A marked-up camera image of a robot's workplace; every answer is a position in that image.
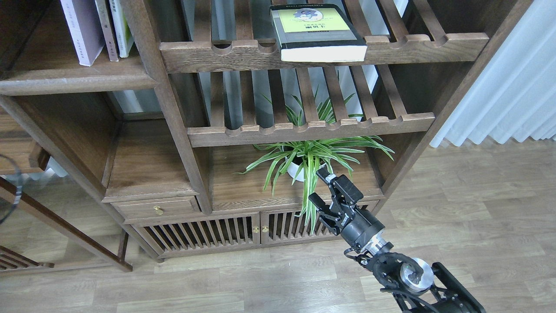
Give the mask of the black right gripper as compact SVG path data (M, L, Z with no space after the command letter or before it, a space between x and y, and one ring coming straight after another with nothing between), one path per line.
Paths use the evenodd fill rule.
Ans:
M349 244L346 252L385 253L387 242L382 238L384 225L367 210L367 206L357 206L363 194L352 181L344 175L335 176L327 166L321 166L316 176L327 184L332 202L327 205L317 193L310 194L308 200L318 211L320 222Z

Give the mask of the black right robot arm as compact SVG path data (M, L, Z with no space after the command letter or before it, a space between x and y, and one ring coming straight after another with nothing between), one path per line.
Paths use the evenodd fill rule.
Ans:
M316 175L328 186L331 204L316 193L308 196L316 205L319 220L349 244L346 257L373 273L391 293L403 313L483 313L484 307L440 262L429 265L421 258L410 258L391 251L392 243L383 239L384 225L357 202L363 194L348 177L336 176L321 166Z

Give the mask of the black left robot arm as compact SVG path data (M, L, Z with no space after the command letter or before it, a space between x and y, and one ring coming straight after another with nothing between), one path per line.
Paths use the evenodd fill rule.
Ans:
M8 210L6 211L6 213L2 216L0 223L4 224L4 222L6 222L6 220L13 214L13 212L18 208L18 205L20 203L20 200L22 198L23 195L23 173L21 168L18 166L18 164L16 163L16 161L4 154L0 155L1 158L6 159L11 166L14 168L15 170L15 175L16 175L16 184L14 186L12 186L13 188L11 190L8 190L11 192L13 198L12 198L12 202L10 204L10 207L8 208Z

